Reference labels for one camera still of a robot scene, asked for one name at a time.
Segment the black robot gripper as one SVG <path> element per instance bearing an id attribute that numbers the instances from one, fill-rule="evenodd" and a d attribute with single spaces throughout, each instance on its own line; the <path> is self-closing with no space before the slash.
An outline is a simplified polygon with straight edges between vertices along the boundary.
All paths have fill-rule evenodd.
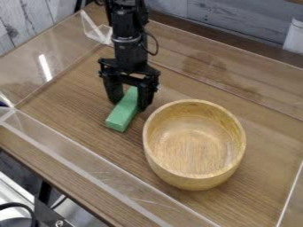
<path id="1" fill-rule="evenodd" d="M 148 64 L 149 52 L 147 37 L 133 39 L 111 39 L 113 44 L 113 57 L 100 58 L 100 77 L 104 82 L 108 99 L 117 104 L 124 96 L 123 85 L 137 87 L 137 107 L 147 109 L 157 91 L 160 71 Z"/>

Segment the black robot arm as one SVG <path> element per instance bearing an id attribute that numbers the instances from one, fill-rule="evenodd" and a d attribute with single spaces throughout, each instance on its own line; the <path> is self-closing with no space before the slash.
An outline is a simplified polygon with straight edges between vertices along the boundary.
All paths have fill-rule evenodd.
<path id="1" fill-rule="evenodd" d="M 161 75 L 148 64 L 148 55 L 156 55 L 157 51 L 148 50 L 148 37 L 153 35 L 145 30 L 149 22 L 147 6 L 144 0 L 104 0 L 104 6 L 115 58 L 99 59 L 99 76 L 113 104 L 123 99 L 124 84 L 137 88 L 136 106 L 144 111 L 152 103 Z"/>

